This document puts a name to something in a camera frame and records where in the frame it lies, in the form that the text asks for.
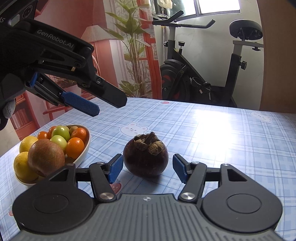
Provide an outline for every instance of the lampshade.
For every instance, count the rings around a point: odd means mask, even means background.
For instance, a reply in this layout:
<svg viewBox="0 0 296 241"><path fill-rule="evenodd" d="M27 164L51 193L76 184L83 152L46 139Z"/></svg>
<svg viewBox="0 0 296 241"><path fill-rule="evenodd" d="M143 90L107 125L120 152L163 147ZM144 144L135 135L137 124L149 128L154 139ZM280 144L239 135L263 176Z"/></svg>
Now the lampshade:
<svg viewBox="0 0 296 241"><path fill-rule="evenodd" d="M116 39L116 38L111 34L107 33L99 25L93 25L85 29L81 39L90 43L90 42L96 42L104 39Z"/></svg>

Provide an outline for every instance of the white bowl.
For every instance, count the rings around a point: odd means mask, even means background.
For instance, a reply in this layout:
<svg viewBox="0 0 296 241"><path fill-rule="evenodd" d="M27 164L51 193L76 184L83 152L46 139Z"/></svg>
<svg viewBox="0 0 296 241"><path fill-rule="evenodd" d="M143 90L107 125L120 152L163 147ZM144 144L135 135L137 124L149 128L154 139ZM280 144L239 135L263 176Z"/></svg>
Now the white bowl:
<svg viewBox="0 0 296 241"><path fill-rule="evenodd" d="M76 160L74 160L74 159L72 159L70 157L66 157L65 164L74 163L76 165L76 167L78 167L85 160L86 154L89 151L89 146L90 146L90 143L91 143L91 134L90 134L89 130L84 126L68 125L67 127L70 129L73 126L81 127L81 128L86 130L86 140L85 140L86 146L85 146L83 152L80 154L80 156ZM40 180L44 179L43 177L38 176L38 178L35 179L32 182L25 182L24 180L21 180L16 174L15 174L15 177L21 184L23 184L23 185L25 185L27 187L31 187L31 186L35 185L37 182L39 182Z"/></svg>

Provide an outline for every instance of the table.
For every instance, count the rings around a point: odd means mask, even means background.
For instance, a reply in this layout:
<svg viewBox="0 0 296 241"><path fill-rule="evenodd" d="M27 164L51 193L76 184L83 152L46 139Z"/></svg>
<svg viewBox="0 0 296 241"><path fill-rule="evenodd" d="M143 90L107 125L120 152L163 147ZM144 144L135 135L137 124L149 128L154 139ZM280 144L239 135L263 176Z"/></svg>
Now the table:
<svg viewBox="0 0 296 241"><path fill-rule="evenodd" d="M34 135L56 125L87 127L91 145L80 167L88 167L122 153L135 135L154 131L168 148L167 168L160 178L144 180L124 167L115 184L118 193L178 196L184 184L173 170L175 153L188 162L199 161L208 167L230 163L279 197L284 210L276 231L286 240L296 238L296 115L140 98L129 98L120 109L97 98L91 101L101 109L98 116L92 118L73 109ZM0 231L4 240L19 231L11 216L11 205L26 190L12 168L18 153L19 144L0 158ZM217 185L206 183L203 195ZM92 196L89 183L79 183L79 188Z"/></svg>

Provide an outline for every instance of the exercise bike seat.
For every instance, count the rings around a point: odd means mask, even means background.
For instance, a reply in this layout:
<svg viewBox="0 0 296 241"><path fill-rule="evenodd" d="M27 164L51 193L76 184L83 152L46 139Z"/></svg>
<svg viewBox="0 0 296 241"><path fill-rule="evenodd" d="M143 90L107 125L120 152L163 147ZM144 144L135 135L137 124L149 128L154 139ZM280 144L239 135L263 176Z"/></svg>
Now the exercise bike seat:
<svg viewBox="0 0 296 241"><path fill-rule="evenodd" d="M241 40L258 40L263 37L262 27L251 20L235 20L229 26L230 34Z"/></svg>

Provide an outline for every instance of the exercise bike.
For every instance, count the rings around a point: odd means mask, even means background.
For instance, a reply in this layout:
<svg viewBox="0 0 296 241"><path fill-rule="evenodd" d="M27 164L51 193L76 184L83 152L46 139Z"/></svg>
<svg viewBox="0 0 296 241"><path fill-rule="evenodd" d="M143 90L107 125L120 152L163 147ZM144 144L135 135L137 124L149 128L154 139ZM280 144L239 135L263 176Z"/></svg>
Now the exercise bike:
<svg viewBox="0 0 296 241"><path fill-rule="evenodd" d="M247 63L241 61L242 47L250 46L255 51L260 51L260 48L263 48L263 44L246 41L261 39L263 37L261 26L250 20L235 20L230 24L230 34L235 38L240 38L241 41L233 41L234 49L225 87L214 86L206 82L182 55L182 47L185 42L179 41L180 48L178 51L175 49L175 32L177 27L206 29L211 27L215 20L211 20L204 26L178 23L176 19L183 13L180 10L171 17L164 15L153 16L153 25L168 26L170 31L169 39L164 43L168 48L168 56L164 64L160 66L163 100L237 107L232 94L239 68L245 70L247 67Z"/></svg>

